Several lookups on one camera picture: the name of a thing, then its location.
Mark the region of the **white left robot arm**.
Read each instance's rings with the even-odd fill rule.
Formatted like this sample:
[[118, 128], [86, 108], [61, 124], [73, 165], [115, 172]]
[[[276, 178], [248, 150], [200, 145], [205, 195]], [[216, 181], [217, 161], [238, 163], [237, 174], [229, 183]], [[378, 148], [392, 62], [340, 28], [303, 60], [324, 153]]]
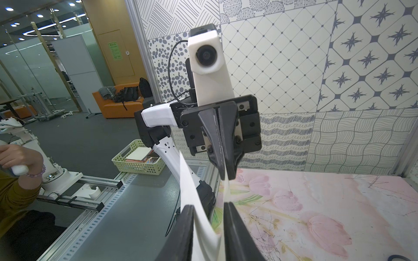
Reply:
[[246, 153], [261, 150], [258, 101], [253, 95], [198, 106], [195, 88], [182, 101], [158, 104], [135, 112], [140, 138], [153, 149], [180, 180], [180, 150], [175, 147], [171, 127], [182, 129], [191, 155], [206, 152], [222, 180], [234, 180]]

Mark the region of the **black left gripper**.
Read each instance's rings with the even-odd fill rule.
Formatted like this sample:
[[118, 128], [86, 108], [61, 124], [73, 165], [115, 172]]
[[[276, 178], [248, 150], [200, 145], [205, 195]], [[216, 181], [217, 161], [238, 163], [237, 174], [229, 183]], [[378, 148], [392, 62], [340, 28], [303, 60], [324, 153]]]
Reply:
[[[218, 109], [219, 120], [215, 109]], [[235, 135], [238, 119], [240, 143], [236, 142]], [[262, 148], [258, 101], [253, 95], [203, 106], [179, 104], [179, 127], [183, 129], [190, 154], [195, 156], [207, 150], [221, 179], [225, 179], [225, 169], [228, 180], [235, 179], [243, 153]]]

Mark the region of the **person's hand with bracelet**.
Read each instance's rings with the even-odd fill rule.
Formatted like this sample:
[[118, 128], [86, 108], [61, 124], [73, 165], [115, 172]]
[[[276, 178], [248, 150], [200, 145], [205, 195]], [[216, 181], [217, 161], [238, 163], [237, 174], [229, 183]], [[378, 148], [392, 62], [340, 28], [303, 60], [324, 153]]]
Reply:
[[28, 175], [38, 175], [42, 172], [44, 159], [41, 153], [20, 145], [1, 145], [1, 167], [4, 169], [13, 166], [25, 165]]

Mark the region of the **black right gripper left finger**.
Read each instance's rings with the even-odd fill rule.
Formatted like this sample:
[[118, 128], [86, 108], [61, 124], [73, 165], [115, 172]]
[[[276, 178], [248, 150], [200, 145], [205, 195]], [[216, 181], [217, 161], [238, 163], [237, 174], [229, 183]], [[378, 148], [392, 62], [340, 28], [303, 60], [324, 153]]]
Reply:
[[185, 205], [155, 261], [191, 261], [193, 253], [194, 206]]

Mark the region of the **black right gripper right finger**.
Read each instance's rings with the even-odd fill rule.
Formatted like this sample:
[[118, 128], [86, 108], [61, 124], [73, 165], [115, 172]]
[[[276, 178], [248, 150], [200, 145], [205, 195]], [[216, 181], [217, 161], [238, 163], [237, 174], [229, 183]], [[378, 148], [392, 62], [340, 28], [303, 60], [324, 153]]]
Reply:
[[224, 203], [224, 240], [227, 261], [265, 261], [232, 202]]

